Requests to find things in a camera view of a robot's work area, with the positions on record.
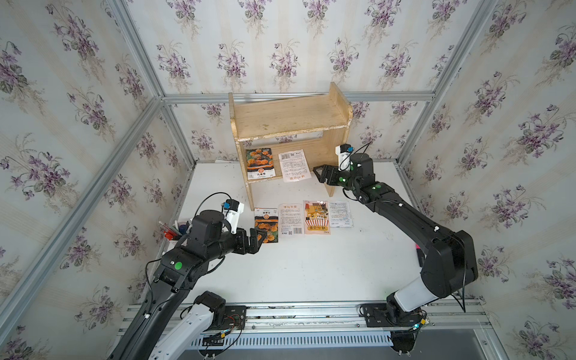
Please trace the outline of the orange flower seed bag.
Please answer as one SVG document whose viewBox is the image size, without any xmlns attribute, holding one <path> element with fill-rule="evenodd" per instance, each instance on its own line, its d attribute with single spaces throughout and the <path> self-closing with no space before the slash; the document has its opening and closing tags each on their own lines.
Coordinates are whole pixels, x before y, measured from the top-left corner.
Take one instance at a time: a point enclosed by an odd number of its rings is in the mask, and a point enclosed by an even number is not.
<svg viewBox="0 0 576 360">
<path fill-rule="evenodd" d="M 278 243 L 279 213 L 277 208 L 255 208 L 254 227 L 263 243 Z"/>
<path fill-rule="evenodd" d="M 276 176 L 271 148 L 246 150 L 247 179 L 269 179 Z"/>
</svg>

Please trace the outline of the white barcode seed bag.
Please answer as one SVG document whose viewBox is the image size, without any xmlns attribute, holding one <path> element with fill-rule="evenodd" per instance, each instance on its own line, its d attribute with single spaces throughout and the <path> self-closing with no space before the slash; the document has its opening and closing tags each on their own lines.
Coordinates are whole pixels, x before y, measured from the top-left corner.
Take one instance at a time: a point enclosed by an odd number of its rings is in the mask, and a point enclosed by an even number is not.
<svg viewBox="0 0 576 360">
<path fill-rule="evenodd" d="M 279 211 L 279 239 L 304 233 L 304 209 L 301 203 L 281 204 Z"/>
</svg>

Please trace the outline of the colourful popcorn seed bag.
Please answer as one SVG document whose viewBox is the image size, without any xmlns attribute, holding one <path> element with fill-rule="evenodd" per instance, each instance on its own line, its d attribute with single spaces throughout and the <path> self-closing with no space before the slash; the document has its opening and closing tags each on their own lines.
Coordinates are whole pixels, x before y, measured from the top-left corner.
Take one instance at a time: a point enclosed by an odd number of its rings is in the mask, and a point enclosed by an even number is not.
<svg viewBox="0 0 576 360">
<path fill-rule="evenodd" d="M 304 234 L 329 235 L 329 207 L 324 201 L 304 201 Z"/>
</svg>

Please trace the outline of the white text seed bag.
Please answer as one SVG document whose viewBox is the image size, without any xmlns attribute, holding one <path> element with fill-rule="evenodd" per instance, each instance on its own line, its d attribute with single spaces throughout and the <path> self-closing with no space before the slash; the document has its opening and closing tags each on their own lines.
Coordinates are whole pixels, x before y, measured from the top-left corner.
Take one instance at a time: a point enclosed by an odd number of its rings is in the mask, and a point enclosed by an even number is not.
<svg viewBox="0 0 576 360">
<path fill-rule="evenodd" d="M 347 201 L 329 202 L 328 219 L 330 227 L 352 228 L 353 217 L 350 210 L 350 204 Z"/>
</svg>

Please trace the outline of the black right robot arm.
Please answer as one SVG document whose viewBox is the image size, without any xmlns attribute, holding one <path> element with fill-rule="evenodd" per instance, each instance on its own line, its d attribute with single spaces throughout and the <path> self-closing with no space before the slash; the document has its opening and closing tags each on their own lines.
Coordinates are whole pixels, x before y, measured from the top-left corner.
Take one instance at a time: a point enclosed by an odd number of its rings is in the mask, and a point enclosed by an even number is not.
<svg viewBox="0 0 576 360">
<path fill-rule="evenodd" d="M 385 316 L 401 324 L 417 314 L 421 307 L 465 291 L 479 277 L 473 238 L 461 230 L 455 232 L 431 220 L 408 204 L 394 188 L 378 181 L 374 163 L 367 154 L 347 157 L 346 167 L 322 165 L 313 168 L 319 182 L 350 191 L 353 199 L 372 212 L 391 221 L 420 247 L 424 254 L 419 277 L 390 294 Z"/>
</svg>

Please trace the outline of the white label seed bag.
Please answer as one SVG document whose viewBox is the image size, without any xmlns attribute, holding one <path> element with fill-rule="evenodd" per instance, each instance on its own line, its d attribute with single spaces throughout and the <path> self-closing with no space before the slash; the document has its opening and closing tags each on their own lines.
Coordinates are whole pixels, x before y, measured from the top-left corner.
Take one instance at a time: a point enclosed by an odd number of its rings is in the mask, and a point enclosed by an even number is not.
<svg viewBox="0 0 576 360">
<path fill-rule="evenodd" d="M 300 182 L 311 178 L 311 172 L 303 150 L 280 153 L 279 160 L 284 182 Z"/>
</svg>

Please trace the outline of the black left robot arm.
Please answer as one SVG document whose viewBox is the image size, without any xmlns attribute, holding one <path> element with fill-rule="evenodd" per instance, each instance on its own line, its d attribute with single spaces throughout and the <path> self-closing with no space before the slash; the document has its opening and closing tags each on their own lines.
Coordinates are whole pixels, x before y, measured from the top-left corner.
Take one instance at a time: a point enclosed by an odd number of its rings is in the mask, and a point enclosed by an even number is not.
<svg viewBox="0 0 576 360">
<path fill-rule="evenodd" d="M 189 223 L 174 249 L 160 259 L 149 291 L 111 359 L 177 359 L 201 333 L 222 326 L 227 319 L 226 301 L 213 292 L 199 295 L 188 312 L 171 331 L 165 328 L 198 280 L 212 272 L 209 264 L 227 254 L 256 254 L 266 232 L 239 228 L 241 204 L 221 211 L 205 210 Z"/>
</svg>

